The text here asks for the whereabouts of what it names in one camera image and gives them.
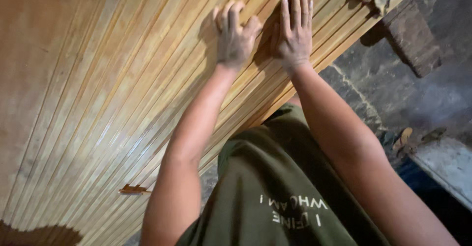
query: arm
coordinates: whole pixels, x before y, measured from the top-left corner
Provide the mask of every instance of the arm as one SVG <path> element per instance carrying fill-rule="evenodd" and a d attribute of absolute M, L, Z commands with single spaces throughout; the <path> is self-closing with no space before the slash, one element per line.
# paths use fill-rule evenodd
<path fill-rule="evenodd" d="M 255 16 L 245 27 L 239 25 L 243 7 L 242 2 L 230 2 L 221 12 L 218 63 L 169 141 L 146 208 L 142 246 L 174 245 L 200 214 L 200 157 L 215 128 L 223 99 L 262 27 Z"/>
<path fill-rule="evenodd" d="M 287 0 L 282 0 L 280 33 L 273 38 L 273 51 L 295 86 L 311 134 L 339 176 L 392 244 L 457 245 L 392 169 L 375 135 L 315 72 L 308 60 L 312 2 L 292 2 L 289 14 Z"/>

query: t-shirt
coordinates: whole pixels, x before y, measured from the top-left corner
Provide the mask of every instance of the t-shirt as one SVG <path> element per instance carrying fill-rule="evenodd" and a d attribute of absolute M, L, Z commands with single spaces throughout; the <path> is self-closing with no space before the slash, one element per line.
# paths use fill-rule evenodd
<path fill-rule="evenodd" d="M 226 142 L 219 181 L 177 245 L 388 245 L 294 117 L 301 111 L 284 106 L 291 114 Z"/>

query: man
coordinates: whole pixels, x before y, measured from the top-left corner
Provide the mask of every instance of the man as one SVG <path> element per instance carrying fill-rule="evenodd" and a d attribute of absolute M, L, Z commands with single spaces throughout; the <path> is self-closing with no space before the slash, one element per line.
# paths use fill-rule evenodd
<path fill-rule="evenodd" d="M 375 135 L 309 62 L 313 2 L 282 0 L 272 51 L 303 105 L 284 105 L 262 126 L 231 138 L 219 182 L 200 214 L 198 164 L 221 103 L 261 24 L 239 24 L 230 2 L 219 24 L 213 75 L 180 119 L 143 223 L 150 245 L 457 245 L 398 177 Z"/>

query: wooden ceiling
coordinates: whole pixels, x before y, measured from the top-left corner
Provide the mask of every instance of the wooden ceiling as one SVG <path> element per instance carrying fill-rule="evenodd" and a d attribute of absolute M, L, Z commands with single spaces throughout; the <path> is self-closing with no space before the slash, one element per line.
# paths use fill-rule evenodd
<path fill-rule="evenodd" d="M 120 245 L 139 230 L 148 196 L 118 190 L 152 189 L 172 129 L 214 67 L 208 16 L 227 1 L 0 0 L 3 244 L 28 231 L 44 245 Z M 267 47 L 280 0 L 242 1 L 241 20 L 267 21 L 201 172 L 295 92 Z M 313 1 L 310 59 L 321 71 L 380 18 L 356 0 Z"/>

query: hand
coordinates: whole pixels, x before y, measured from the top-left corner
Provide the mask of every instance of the hand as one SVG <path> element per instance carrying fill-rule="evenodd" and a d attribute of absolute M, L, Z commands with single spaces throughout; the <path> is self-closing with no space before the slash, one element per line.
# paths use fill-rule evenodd
<path fill-rule="evenodd" d="M 313 17 L 313 0 L 292 0 L 292 13 L 288 12 L 288 0 L 280 5 L 280 25 L 274 25 L 271 51 L 275 58 L 290 75 L 303 64 L 311 66 L 311 18 Z"/>
<path fill-rule="evenodd" d="M 241 1 L 232 1 L 225 5 L 220 14 L 218 7 L 213 10 L 213 23 L 219 34 L 217 63 L 235 71 L 239 71 L 248 59 L 256 36 L 263 27 L 254 15 L 246 26 L 240 25 L 239 12 L 244 6 Z"/>

